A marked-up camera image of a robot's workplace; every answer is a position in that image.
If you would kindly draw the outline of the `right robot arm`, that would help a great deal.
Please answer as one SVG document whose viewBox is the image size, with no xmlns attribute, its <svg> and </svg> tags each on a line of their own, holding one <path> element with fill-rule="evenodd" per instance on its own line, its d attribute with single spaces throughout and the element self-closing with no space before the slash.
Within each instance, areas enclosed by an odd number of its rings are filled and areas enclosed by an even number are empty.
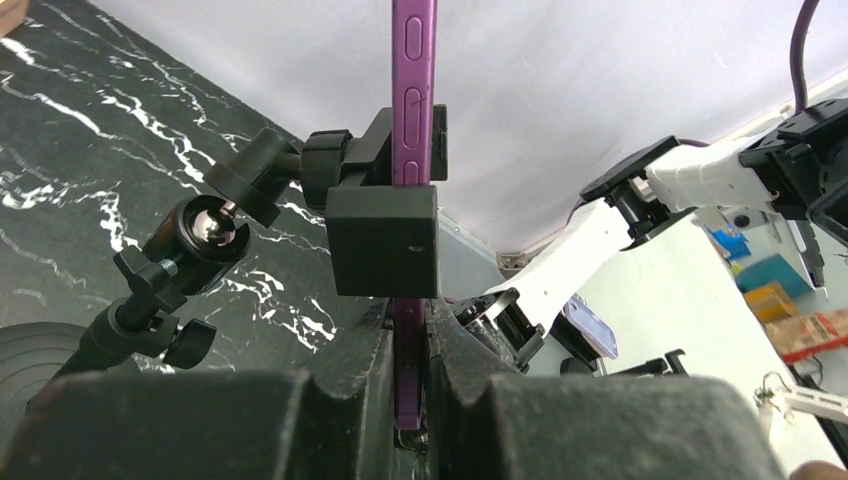
<svg viewBox="0 0 848 480">
<path fill-rule="evenodd" d="M 459 324 L 519 371 L 612 256 L 708 207 L 808 221 L 847 239 L 847 102 L 808 107 L 761 137 L 643 148 L 581 192 L 567 227 L 509 280 L 452 306 Z"/>
</svg>

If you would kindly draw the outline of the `purple smartphone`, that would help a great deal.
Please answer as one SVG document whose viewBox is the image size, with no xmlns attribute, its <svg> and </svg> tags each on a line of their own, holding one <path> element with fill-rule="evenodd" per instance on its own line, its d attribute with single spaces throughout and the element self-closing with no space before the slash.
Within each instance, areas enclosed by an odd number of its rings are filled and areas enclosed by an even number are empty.
<svg viewBox="0 0 848 480">
<path fill-rule="evenodd" d="M 421 425 L 425 300 L 438 294 L 437 195 L 431 182 L 435 1 L 392 3 L 392 185 L 416 216 L 401 241 L 402 287 L 393 300 L 395 425 Z"/>
</svg>

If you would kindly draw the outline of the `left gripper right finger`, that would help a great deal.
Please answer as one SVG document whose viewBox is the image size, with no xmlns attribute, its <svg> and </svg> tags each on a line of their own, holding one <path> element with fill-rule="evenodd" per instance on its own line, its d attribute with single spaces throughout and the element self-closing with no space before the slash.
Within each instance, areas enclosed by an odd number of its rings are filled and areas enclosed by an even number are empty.
<svg viewBox="0 0 848 480">
<path fill-rule="evenodd" d="M 435 479 L 780 479 L 746 402 L 708 378 L 521 374 L 428 306 Z"/>
</svg>

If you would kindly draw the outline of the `black phone stand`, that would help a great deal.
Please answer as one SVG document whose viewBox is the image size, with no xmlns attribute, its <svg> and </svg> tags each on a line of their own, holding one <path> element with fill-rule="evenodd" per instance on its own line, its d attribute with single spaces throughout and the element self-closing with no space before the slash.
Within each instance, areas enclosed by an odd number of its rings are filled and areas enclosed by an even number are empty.
<svg viewBox="0 0 848 480">
<path fill-rule="evenodd" d="M 87 327 L 29 323 L 1 331 L 1 440 L 8 443 L 52 380 L 83 372 L 131 375 L 137 357 L 177 370 L 210 352 L 213 325 L 176 311 L 208 292 L 247 254 L 250 223 L 271 226 L 292 181 L 327 218 L 337 292 L 384 297 L 395 329 L 394 407 L 401 430 L 423 419 L 425 302 L 438 294 L 437 182 L 446 178 L 447 108 L 420 102 L 378 112 L 361 137 L 313 133 L 296 148 L 270 129 L 206 175 L 208 195 L 179 202 L 142 247 L 114 262 L 130 293 Z M 237 217 L 244 214 L 246 223 Z"/>
</svg>

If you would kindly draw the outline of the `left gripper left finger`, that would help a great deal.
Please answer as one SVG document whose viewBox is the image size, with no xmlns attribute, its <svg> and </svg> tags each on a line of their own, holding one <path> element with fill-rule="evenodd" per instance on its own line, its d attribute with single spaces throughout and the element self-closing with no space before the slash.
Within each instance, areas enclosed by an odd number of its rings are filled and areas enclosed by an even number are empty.
<svg viewBox="0 0 848 480">
<path fill-rule="evenodd" d="M 78 374 L 49 384 L 5 479 L 385 479 L 392 456 L 386 307 L 279 373 Z"/>
</svg>

